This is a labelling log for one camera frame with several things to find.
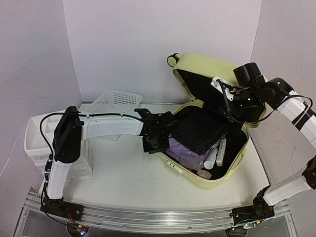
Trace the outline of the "lilac shirt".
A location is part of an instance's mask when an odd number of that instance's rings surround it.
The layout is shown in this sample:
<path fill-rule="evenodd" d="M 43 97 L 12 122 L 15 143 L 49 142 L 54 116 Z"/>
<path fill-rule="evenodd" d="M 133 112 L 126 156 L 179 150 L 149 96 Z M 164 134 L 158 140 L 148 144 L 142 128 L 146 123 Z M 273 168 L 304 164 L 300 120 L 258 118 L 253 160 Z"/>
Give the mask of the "lilac shirt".
<path fill-rule="evenodd" d="M 205 160 L 205 155 L 198 155 L 172 137 L 168 139 L 170 148 L 166 151 L 166 153 L 176 160 L 181 166 L 186 168 L 186 164 L 189 162 Z"/>

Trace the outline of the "black jeans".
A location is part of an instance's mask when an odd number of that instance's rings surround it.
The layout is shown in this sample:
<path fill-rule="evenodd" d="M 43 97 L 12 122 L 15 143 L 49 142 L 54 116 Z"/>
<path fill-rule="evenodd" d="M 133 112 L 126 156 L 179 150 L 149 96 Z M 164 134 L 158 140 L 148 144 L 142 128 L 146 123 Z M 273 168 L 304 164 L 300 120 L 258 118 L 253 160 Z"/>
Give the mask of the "black jeans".
<path fill-rule="evenodd" d="M 225 122 L 193 110 L 179 122 L 171 137 L 198 155 L 203 155 L 227 132 Z"/>

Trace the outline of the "pale yellow hard-shell suitcase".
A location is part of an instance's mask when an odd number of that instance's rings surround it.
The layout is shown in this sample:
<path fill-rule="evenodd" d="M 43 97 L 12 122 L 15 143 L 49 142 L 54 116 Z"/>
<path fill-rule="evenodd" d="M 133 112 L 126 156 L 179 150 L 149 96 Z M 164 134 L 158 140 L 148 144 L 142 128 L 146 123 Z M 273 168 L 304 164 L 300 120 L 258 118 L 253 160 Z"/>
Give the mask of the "pale yellow hard-shell suitcase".
<path fill-rule="evenodd" d="M 179 121 L 178 130 L 181 137 L 190 136 L 186 147 L 204 155 L 222 136 L 227 138 L 227 146 L 224 164 L 212 168 L 208 179 L 198 175 L 198 171 L 203 170 L 201 164 L 196 169 L 187 168 L 167 152 L 158 153 L 157 156 L 197 186 L 205 189 L 215 188 L 228 180 L 241 164 L 249 141 L 246 129 L 256 128 L 259 125 L 257 120 L 263 118 L 266 109 L 261 106 L 257 110 L 247 109 L 244 112 L 247 119 L 255 121 L 254 124 L 230 122 L 224 116 L 223 95 L 210 83 L 214 77 L 219 77 L 224 79 L 226 84 L 237 86 L 238 82 L 233 73 L 237 68 L 235 64 L 194 53 L 175 53 L 167 58 L 167 63 L 191 99 L 172 112 Z"/>

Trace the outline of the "white perforated plastic basket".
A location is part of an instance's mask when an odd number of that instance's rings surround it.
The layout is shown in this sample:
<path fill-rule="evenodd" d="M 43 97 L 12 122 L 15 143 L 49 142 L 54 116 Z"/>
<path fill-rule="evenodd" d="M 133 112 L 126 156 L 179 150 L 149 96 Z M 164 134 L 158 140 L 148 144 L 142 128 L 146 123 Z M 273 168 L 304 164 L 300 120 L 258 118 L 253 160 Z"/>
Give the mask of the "white perforated plastic basket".
<path fill-rule="evenodd" d="M 89 107 L 89 114 L 128 114 L 138 108 L 140 94 L 111 89 L 102 93 Z"/>

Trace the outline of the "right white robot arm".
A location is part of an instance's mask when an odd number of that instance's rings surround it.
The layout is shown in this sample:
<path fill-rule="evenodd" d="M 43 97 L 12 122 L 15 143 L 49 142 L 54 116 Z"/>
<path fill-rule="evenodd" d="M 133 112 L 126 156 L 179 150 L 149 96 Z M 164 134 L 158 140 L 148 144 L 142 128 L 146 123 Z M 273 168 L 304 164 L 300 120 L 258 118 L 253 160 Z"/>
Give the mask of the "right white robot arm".
<path fill-rule="evenodd" d="M 311 98 L 298 94 L 282 78 L 268 79 L 255 63 L 233 70 L 232 82 L 216 78 L 224 99 L 224 116 L 248 125 L 272 179 L 252 204 L 233 211 L 254 219 L 273 207 L 316 188 L 316 114 Z"/>

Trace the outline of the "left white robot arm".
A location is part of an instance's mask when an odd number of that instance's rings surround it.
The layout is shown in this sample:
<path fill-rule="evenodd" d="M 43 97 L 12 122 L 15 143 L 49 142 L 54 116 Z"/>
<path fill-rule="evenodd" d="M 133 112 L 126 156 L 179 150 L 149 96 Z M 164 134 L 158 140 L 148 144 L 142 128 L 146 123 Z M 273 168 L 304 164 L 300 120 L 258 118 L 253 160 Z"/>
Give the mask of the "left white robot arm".
<path fill-rule="evenodd" d="M 75 106 L 68 107 L 61 116 L 49 144 L 52 169 L 46 179 L 44 193 L 47 208 L 56 216 L 66 212 L 61 201 L 71 165 L 81 154 L 81 143 L 95 137 L 141 136 L 143 151 L 154 154 L 169 149 L 168 136 L 178 125 L 172 112 L 153 114 L 148 109 L 135 109 L 137 117 L 122 113 L 82 114 Z"/>

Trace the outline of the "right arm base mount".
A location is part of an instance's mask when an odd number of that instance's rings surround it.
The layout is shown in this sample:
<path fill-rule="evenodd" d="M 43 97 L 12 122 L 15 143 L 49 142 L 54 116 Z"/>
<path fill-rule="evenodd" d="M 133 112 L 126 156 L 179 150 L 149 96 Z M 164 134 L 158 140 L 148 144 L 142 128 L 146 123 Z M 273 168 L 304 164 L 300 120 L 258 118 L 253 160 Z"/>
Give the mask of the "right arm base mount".
<path fill-rule="evenodd" d="M 274 206 L 269 206 L 264 200 L 265 191 L 269 187 L 270 186 L 265 187 L 256 195 L 252 201 L 252 205 L 232 209 L 230 217 L 233 218 L 235 226 L 250 222 L 263 221 L 267 218 L 274 217 Z"/>

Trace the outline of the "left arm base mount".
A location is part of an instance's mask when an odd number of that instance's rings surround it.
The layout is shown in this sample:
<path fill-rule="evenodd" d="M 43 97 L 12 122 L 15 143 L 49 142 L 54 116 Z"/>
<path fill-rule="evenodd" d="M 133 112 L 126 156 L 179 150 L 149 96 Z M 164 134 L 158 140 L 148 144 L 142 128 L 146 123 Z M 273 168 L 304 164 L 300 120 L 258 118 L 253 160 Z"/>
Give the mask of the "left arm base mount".
<path fill-rule="evenodd" d="M 50 199 L 44 197 L 41 200 L 40 210 L 48 215 L 80 221 L 83 214 L 83 205 L 64 201 L 63 198 Z"/>

